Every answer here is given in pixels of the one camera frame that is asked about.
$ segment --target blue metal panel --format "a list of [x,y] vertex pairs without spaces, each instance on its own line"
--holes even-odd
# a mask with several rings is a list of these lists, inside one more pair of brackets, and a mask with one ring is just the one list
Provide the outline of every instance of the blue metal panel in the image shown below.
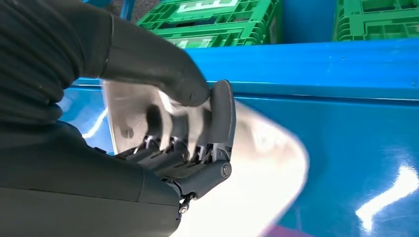
[[[237,93],[419,99],[419,39],[197,48],[208,81]],[[80,79],[75,85],[99,85]]]
[[[418,39],[188,53],[208,80],[231,80],[240,101],[308,149],[307,186],[279,224],[318,237],[419,236]],[[100,91],[88,90],[98,82],[65,93],[64,120],[83,134],[105,110]],[[87,141],[112,149],[105,119]]]
[[112,0],[82,0],[82,2],[92,4],[97,7],[105,7],[112,3]]
[[130,21],[132,11],[134,9],[135,0],[124,0],[124,4],[121,9],[121,18]]
[[283,0],[284,43],[332,40],[337,0]]

